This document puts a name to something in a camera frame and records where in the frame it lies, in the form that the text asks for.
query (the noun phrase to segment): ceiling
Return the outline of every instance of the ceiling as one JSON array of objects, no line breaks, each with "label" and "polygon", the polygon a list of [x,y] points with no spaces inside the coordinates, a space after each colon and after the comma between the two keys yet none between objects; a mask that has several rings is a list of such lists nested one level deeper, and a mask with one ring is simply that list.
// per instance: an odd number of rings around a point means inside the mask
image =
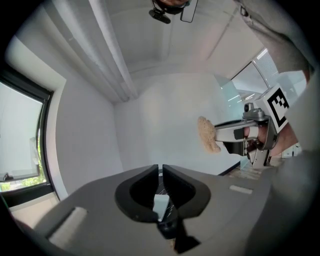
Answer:
[{"label": "ceiling", "polygon": [[233,0],[199,0],[192,23],[149,16],[150,0],[50,0],[36,22],[112,103],[136,98],[135,80],[175,73],[232,78],[263,48]]},{"label": "ceiling", "polygon": [[176,15],[170,17],[171,24],[149,16],[150,0],[106,0],[106,4],[134,78],[183,71],[231,78],[263,47],[233,0],[200,0],[192,23]]}]

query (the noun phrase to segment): bread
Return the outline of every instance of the bread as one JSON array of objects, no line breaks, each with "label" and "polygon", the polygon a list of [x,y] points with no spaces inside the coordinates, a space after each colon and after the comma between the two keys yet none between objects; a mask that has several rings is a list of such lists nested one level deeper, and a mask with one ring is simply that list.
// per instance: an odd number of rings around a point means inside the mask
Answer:
[{"label": "bread", "polygon": [[205,117],[198,118],[198,132],[204,148],[209,153],[219,153],[221,148],[216,143],[216,129]]}]

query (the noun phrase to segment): window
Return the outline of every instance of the window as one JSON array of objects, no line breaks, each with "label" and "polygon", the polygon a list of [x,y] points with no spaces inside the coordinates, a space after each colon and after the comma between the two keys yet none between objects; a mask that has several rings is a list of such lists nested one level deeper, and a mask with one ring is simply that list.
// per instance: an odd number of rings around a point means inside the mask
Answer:
[{"label": "window", "polygon": [[9,207],[54,191],[44,133],[50,96],[9,66],[0,74],[0,192]]},{"label": "window", "polygon": [[253,102],[267,89],[279,84],[289,105],[294,104],[307,85],[302,71],[279,73],[266,48],[236,74],[232,82],[244,103]]}]

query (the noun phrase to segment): trees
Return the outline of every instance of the trees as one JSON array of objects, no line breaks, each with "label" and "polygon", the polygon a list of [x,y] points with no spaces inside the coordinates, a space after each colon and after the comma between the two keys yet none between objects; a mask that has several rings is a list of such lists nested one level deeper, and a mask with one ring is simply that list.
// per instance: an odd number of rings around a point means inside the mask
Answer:
[{"label": "trees", "polygon": [[[22,187],[30,187],[30,186],[34,186],[34,185],[38,185],[38,184],[41,184],[41,183],[45,183],[46,182],[46,176],[45,176],[45,173],[44,173],[44,169],[43,169],[43,166],[42,166],[42,161],[41,161],[41,154],[40,154],[40,145],[38,143],[38,154],[39,154],[39,165],[38,165],[38,168],[39,168],[39,176],[37,177],[32,177],[32,178],[26,178],[26,179],[23,179],[21,180],[21,184],[22,184]],[[11,182],[1,182],[0,183],[0,191],[1,192],[5,192],[5,191],[10,191],[11,190]]]}]

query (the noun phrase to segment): floor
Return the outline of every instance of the floor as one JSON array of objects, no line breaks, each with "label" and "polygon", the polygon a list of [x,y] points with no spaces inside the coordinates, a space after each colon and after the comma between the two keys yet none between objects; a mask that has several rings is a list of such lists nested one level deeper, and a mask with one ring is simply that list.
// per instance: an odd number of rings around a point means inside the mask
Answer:
[{"label": "floor", "polygon": [[[274,156],[271,158],[270,164],[272,166],[279,166],[284,160],[280,156]],[[254,170],[252,164],[248,162],[242,169],[240,166],[229,172],[226,176],[233,178],[245,178],[258,180],[263,170]]]}]

